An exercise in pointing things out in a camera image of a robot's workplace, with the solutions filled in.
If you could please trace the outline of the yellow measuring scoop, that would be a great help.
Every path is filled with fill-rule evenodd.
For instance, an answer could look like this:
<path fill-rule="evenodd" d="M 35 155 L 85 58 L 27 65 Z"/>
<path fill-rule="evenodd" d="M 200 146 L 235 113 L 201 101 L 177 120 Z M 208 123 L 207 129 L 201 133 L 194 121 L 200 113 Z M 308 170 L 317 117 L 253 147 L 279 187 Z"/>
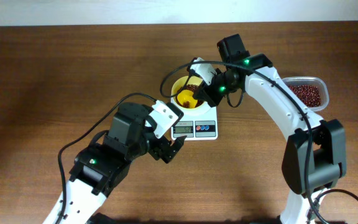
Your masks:
<path fill-rule="evenodd" d="M 177 102 L 182 106 L 184 104 L 184 102 L 189 101 L 190 102 L 190 107 L 187 109 L 193 109 L 196 108 L 196 104 L 197 101 L 196 99 L 193 98 L 193 94 L 194 92 L 190 91 L 190 90 L 183 90 L 181 91 L 178 95 L 177 95 Z"/>

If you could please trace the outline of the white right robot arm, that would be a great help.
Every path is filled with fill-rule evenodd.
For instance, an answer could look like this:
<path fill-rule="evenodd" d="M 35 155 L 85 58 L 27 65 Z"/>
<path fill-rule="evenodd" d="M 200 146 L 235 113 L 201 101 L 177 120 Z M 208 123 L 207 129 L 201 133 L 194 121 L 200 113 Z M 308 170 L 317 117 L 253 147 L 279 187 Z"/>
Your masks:
<path fill-rule="evenodd" d="M 246 50 L 240 35 L 220 40 L 217 48 L 225 71 L 215 69 L 215 61 L 200 58 L 188 66 L 190 74 L 202 79 L 196 99 L 216 107 L 237 90 L 255 99 L 287 140 L 282 173 L 290 193 L 276 223 L 326 223 L 319 206 L 347 172 L 343 125 L 336 119 L 326 121 L 308 108 L 266 55 Z"/>

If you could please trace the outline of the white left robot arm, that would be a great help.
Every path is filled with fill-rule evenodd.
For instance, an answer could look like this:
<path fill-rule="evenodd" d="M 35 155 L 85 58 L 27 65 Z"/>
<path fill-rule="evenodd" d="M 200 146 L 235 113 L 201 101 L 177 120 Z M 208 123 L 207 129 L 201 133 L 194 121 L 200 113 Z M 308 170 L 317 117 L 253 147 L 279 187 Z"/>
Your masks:
<path fill-rule="evenodd" d="M 109 130 L 97 133 L 80 151 L 63 191 L 45 223 L 87 223 L 127 176 L 132 162 L 150 154 L 169 163 L 184 145 L 164 134 L 183 117 L 173 103 L 122 103 Z"/>

